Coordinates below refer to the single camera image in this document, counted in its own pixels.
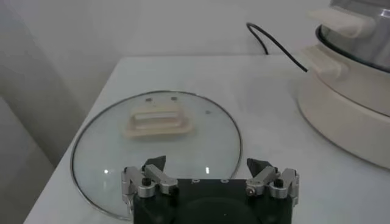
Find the glass lid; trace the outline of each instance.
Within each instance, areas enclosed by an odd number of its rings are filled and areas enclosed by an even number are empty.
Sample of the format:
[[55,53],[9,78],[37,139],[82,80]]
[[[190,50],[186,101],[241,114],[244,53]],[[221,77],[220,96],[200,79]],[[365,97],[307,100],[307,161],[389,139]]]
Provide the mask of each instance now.
[[71,175],[82,196],[104,214],[132,220],[122,201],[121,171],[166,156],[173,178],[229,179],[241,159],[238,127],[217,103],[191,93],[155,91],[106,108],[82,130]]

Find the white wall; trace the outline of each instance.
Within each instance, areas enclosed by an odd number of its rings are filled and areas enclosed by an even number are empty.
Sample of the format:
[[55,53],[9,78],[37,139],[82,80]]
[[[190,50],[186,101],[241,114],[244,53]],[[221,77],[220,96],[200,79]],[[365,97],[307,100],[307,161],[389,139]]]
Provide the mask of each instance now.
[[22,224],[53,170],[0,97],[0,223]]
[[[295,51],[328,0],[3,0],[86,114],[123,56],[260,54],[251,21]],[[266,41],[271,52],[280,52]]]

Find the metal rim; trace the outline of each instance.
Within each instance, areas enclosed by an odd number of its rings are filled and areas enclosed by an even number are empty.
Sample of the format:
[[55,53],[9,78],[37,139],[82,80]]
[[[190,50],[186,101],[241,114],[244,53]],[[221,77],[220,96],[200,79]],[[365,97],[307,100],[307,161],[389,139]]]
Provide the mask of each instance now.
[[238,125],[236,123],[236,121],[234,120],[234,118],[232,117],[232,115],[230,115],[229,112],[227,112],[227,110],[225,110],[225,108],[223,108],[222,106],[220,106],[218,103],[214,102],[213,100],[207,98],[207,97],[204,97],[204,96],[200,96],[198,94],[195,94],[195,93],[190,93],[190,92],[185,92],[185,91],[173,91],[173,90],[158,90],[158,91],[149,91],[149,92],[146,92],[146,93],[141,93],[141,94],[137,94],[135,96],[131,96],[131,97],[128,97],[128,98],[125,98],[125,99],[122,99],[122,100],[119,100],[117,101],[116,103],[113,103],[111,104],[110,106],[108,106],[107,108],[103,109],[102,111],[98,112],[97,115],[95,115],[94,117],[92,117],[92,119],[90,121],[88,121],[88,123],[84,126],[84,128],[81,130],[81,132],[78,134],[74,144],[73,144],[73,147],[72,147],[72,153],[71,153],[71,158],[70,158],[70,171],[71,171],[71,178],[72,178],[72,181],[73,181],[73,184],[75,185],[75,187],[77,188],[77,191],[79,192],[79,194],[87,201],[87,203],[89,205],[91,205],[94,209],[97,209],[99,212],[105,214],[105,215],[108,215],[110,217],[113,217],[113,218],[116,218],[116,219],[120,219],[120,220],[127,220],[127,221],[131,221],[132,219],[128,218],[128,217],[123,217],[123,216],[120,216],[120,215],[117,215],[117,214],[114,214],[112,212],[109,212],[109,211],[106,211],[104,210],[103,208],[101,208],[100,206],[98,206],[97,204],[95,204],[93,201],[91,201],[83,192],[82,190],[80,189],[79,187],[79,184],[76,180],[76,177],[74,176],[74,169],[73,169],[73,159],[74,159],[74,153],[76,152],[76,148],[79,144],[79,141],[81,139],[81,137],[83,136],[83,134],[85,133],[85,131],[88,129],[88,127],[97,119],[100,117],[100,115],[104,114],[106,111],[108,111],[109,109],[117,106],[118,104],[120,103],[123,103],[129,99],[133,99],[133,98],[136,98],[136,97],[140,97],[140,96],[143,96],[143,95],[147,95],[147,94],[153,94],[153,93],[181,93],[181,94],[187,94],[187,95],[192,95],[192,96],[196,96],[196,97],[200,97],[202,99],[205,99],[209,102],[211,102],[212,104],[216,105],[218,108],[220,108],[229,118],[230,120],[233,122],[236,130],[237,130],[237,133],[238,133],[238,137],[239,137],[239,155],[238,155],[238,160],[237,160],[237,164],[236,164],[236,167],[233,171],[233,173],[231,174],[230,178],[233,178],[237,171],[238,171],[238,168],[239,168],[239,165],[240,165],[240,162],[241,162],[241,157],[243,155],[243,139],[242,139],[242,136],[241,136],[241,132],[238,128]]

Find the screw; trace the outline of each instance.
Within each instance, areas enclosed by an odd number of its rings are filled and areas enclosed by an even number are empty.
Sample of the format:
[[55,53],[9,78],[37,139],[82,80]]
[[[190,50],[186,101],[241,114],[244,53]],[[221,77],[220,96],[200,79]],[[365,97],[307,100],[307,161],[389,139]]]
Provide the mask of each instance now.
[[142,178],[142,185],[143,186],[150,186],[152,184],[152,179],[148,178],[148,177],[145,177],[145,178]]
[[255,190],[254,188],[252,188],[252,187],[247,187],[247,188],[245,189],[245,191],[246,191],[246,194],[247,194],[248,196],[253,196],[253,195],[256,194],[256,190]]

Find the white table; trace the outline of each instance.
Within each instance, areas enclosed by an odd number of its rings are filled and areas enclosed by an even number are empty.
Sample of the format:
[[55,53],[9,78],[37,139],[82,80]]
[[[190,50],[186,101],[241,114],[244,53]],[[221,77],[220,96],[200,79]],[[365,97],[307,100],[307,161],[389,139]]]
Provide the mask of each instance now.
[[[282,55],[124,58],[83,126],[132,95],[158,89],[198,93],[229,111],[241,129],[244,152],[237,178],[250,177],[248,157],[298,170],[300,202],[293,223],[389,223],[390,171],[337,148],[308,125],[294,97],[306,75]],[[124,223],[79,195],[69,172],[72,145],[25,224]]]

